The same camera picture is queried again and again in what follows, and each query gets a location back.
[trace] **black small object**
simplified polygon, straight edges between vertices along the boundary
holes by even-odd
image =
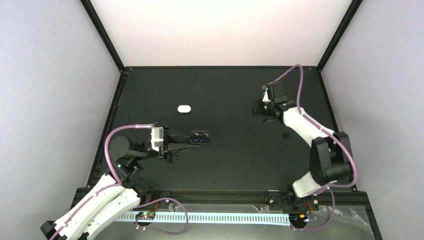
[[[303,229],[306,227],[306,224],[308,221],[305,221],[308,219],[308,215],[306,213],[290,213],[288,215],[288,220],[291,223],[291,227],[295,227],[297,229]]]
[[[132,142],[124,136],[115,137],[109,145],[109,156],[114,162],[121,166],[137,166],[138,161],[147,158],[154,158],[155,155],[150,151],[150,142],[142,143]]]
[[[143,219],[143,220],[154,220],[156,216],[156,212],[154,211],[141,211],[135,216],[135,219]],[[151,224],[151,222],[137,222],[137,224],[141,227],[146,227]]]
[[[79,238],[78,240],[87,240],[88,236],[90,236],[90,233],[88,232],[84,232]]]
[[[333,134],[352,155],[349,137],[344,132]],[[329,137],[317,137],[310,147],[309,171],[313,180],[323,186],[331,181],[346,179],[353,174],[348,156]]]
[[[305,206],[306,202],[311,199],[312,196],[298,197],[293,189],[293,184],[289,184],[287,191],[285,191],[285,201],[291,210],[297,210],[299,207]]]
[[[294,101],[288,101],[284,85],[281,82],[262,87],[262,92],[267,93],[269,102],[263,102],[261,98],[258,98],[253,106],[253,115],[266,117],[262,121],[263,123],[269,123],[276,119],[283,122],[284,112],[296,107]]]
[[[211,134],[204,130],[193,130],[190,132],[189,143],[192,144],[208,144]]]
[[[54,221],[46,221],[41,225],[40,230],[46,239],[50,239],[56,233]],[[58,234],[53,240],[66,240],[67,237]]]

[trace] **black metal bar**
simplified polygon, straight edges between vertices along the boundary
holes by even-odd
[[[372,233],[374,233],[374,240],[383,240],[382,234],[380,232],[379,226],[377,225],[376,217],[374,216],[373,211],[367,211],[366,215],[368,217],[369,225],[371,226]]]
[[[342,38],[343,33],[348,28],[349,23],[351,22],[352,18],[354,17],[355,13],[357,12],[362,1],[363,0],[353,0],[350,3],[349,7],[347,8],[346,13],[344,14],[343,18],[341,19],[340,24],[337,27],[337,30],[335,31],[334,35],[332,36],[330,43],[328,44],[327,48],[325,49],[325,52],[322,55],[321,60],[319,60],[319,63],[316,66],[319,69],[319,71],[322,71],[324,69],[324,66],[326,65],[326,63],[330,59],[330,56],[334,52],[334,49],[336,49],[337,44],[339,43],[340,39]]]
[[[368,195],[364,191],[335,191],[334,199],[338,206],[363,206],[366,211],[372,211]],[[331,206],[333,199],[326,191],[316,196],[319,205]]]
[[[109,38],[108,33],[106,32],[105,27],[102,24],[102,21],[100,21],[99,15],[97,15],[96,10],[94,9],[94,6],[90,0],[81,0],[82,5],[85,8],[85,11],[87,12],[88,16],[90,17],[92,23],[94,24],[95,29],[97,30],[98,34],[101,37],[101,40],[103,41],[104,45],[106,46],[107,50],[110,53],[110,56],[112,57],[113,61],[115,62],[118,70],[120,72],[124,71],[124,64],[121,61],[121,58],[118,55],[117,50],[115,49],[114,45],[112,44],[111,39]]]
[[[293,66],[127,66],[131,69],[289,69]],[[316,66],[303,66],[303,69],[317,69]]]
[[[169,193],[173,199],[184,204],[235,204],[235,205],[267,205],[268,192],[266,191],[181,191],[155,190],[155,195]]]
[[[90,174],[88,176],[87,185],[95,185],[100,177],[100,164],[104,157],[103,147],[105,144],[106,136],[111,131],[112,123],[115,119],[115,113],[118,108],[119,100],[121,99],[122,91],[124,90],[125,82],[127,81],[128,72],[124,69],[119,76],[115,93],[112,98],[112,103],[107,114],[106,123],[104,124],[103,132],[101,133],[100,142],[94,156],[93,165],[91,166]]]

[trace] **black tabletop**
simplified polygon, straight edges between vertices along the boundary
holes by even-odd
[[[278,121],[262,123],[253,116],[261,86],[287,68],[170,67],[132,68],[127,75],[112,129],[158,122],[189,133],[210,132],[210,144],[166,163],[142,162],[143,178],[154,189],[172,190],[285,190],[308,172],[310,148],[293,130]],[[295,100],[300,72],[283,82]],[[315,68],[304,71],[301,105],[317,121],[334,129],[325,90]],[[178,113],[190,105],[190,113]],[[133,141],[150,137],[146,129],[117,133]],[[107,171],[102,164],[102,171]]]

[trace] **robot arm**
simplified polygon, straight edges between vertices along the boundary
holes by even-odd
[[[154,127],[151,139],[133,143],[118,136],[109,146],[122,185],[104,174],[94,188],[69,212],[46,221],[41,231],[49,240],[92,240],[123,213],[151,200],[151,187],[142,179],[141,160],[158,158],[172,163],[179,156],[209,143],[209,132],[195,130],[186,135],[166,127]]]
[[[344,132],[334,132],[310,117],[294,101],[288,101],[282,83],[262,87],[263,98],[257,99],[254,115],[266,117],[263,122],[279,120],[293,129],[310,147],[309,171],[286,191],[287,205],[295,209],[309,200],[326,184],[346,179],[352,175],[349,159],[326,133],[338,138],[351,153],[349,137]]]

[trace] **purple cable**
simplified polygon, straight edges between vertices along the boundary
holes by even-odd
[[[106,140],[104,141],[104,157],[106,158],[107,165],[109,166],[109,170],[112,173],[113,178],[116,180],[116,182],[119,185],[122,185],[122,181],[118,177],[118,174],[115,171],[114,166],[112,165],[111,157],[109,156],[109,141],[111,140],[114,134],[124,129],[152,129],[152,128],[154,128],[152,124],[125,125],[125,126],[120,126],[115,128],[109,133],[109,135],[107,135]]]
[[[334,193],[333,191],[328,187],[326,188],[328,191],[330,191],[331,194],[331,199],[332,199],[332,210],[331,210],[331,215],[330,218],[327,220],[327,222],[325,224],[323,224],[322,226],[319,226],[317,228],[312,228],[312,229],[303,229],[303,228],[296,228],[295,226],[293,226],[292,223],[290,223],[290,227],[294,230],[294,231],[301,231],[301,232],[312,232],[312,231],[317,231],[317,230],[321,230],[325,227],[327,227],[328,224],[330,224],[333,216],[334,216],[334,210],[336,207],[336,200],[334,199]]]
[[[169,201],[172,201],[172,202],[174,202],[174,203],[176,203],[176,204],[178,204],[178,205],[181,206],[181,208],[182,208],[182,210],[184,211],[184,214],[185,214],[185,226],[184,226],[184,229],[181,230],[181,231],[179,231],[179,232],[171,232],[171,231],[165,231],[165,230],[162,230],[162,229],[157,229],[157,228],[154,228],[154,227],[151,227],[151,226],[143,226],[143,230],[145,230],[145,229],[147,229],[147,230],[153,230],[153,231],[156,231],[156,232],[159,232],[159,233],[163,233],[163,234],[168,234],[168,235],[180,235],[180,234],[185,233],[187,231],[187,228],[189,227],[189,214],[187,213],[187,210],[184,208],[184,206],[181,204],[181,202],[179,202],[179,201],[177,201],[177,200],[175,200],[173,198],[170,198],[170,197],[162,197],[162,198],[156,199],[154,201],[148,202],[146,204],[142,204],[142,205],[136,206],[135,208],[136,209],[143,208],[143,207],[146,207],[146,206],[155,204],[155,203],[160,202],[160,201],[163,201],[163,200],[169,200]],[[135,220],[135,225],[137,226],[137,228],[141,227],[139,225],[139,223],[138,223],[138,220],[139,220],[139,218],[137,218]]]
[[[64,229],[64,226],[61,226],[53,235],[51,235],[51,237],[48,240],[55,239],[56,236],[59,234],[59,232],[62,231],[62,229]]]
[[[286,76],[288,73],[290,73],[293,69],[295,68],[299,68],[300,69],[300,82],[299,82],[299,88],[297,89],[297,98],[296,98],[296,105],[297,105],[297,111],[302,114],[301,111],[301,92],[302,92],[302,85],[304,82],[304,68],[302,67],[302,65],[294,65],[292,67],[290,67],[287,71],[285,71],[281,76],[279,76],[277,79],[275,79],[274,81],[268,83],[268,85],[270,84],[275,84],[276,82],[278,82],[279,80],[281,80],[284,76]],[[312,125],[314,125],[317,129],[321,129],[322,125],[316,123],[315,121],[313,121],[309,115],[307,115],[306,113],[302,114],[302,116],[308,121],[310,122]],[[346,154],[347,158],[349,159],[350,165],[352,166],[352,171],[353,171],[353,180],[351,183],[349,184],[329,184],[329,187],[337,187],[337,188],[351,188],[352,186],[354,186],[357,183],[358,180],[358,170],[357,167],[355,165],[354,162],[354,158],[352,157],[352,155],[349,153],[348,149],[343,145],[343,143],[341,143],[335,136],[333,136],[331,133],[329,133],[328,131],[326,131],[325,129],[321,129],[321,131],[326,134],[327,136],[329,136],[337,145],[340,146],[341,150],[344,152],[344,154]],[[317,190],[315,192],[316,195],[324,192],[326,189],[325,187],[322,187],[321,189]]]

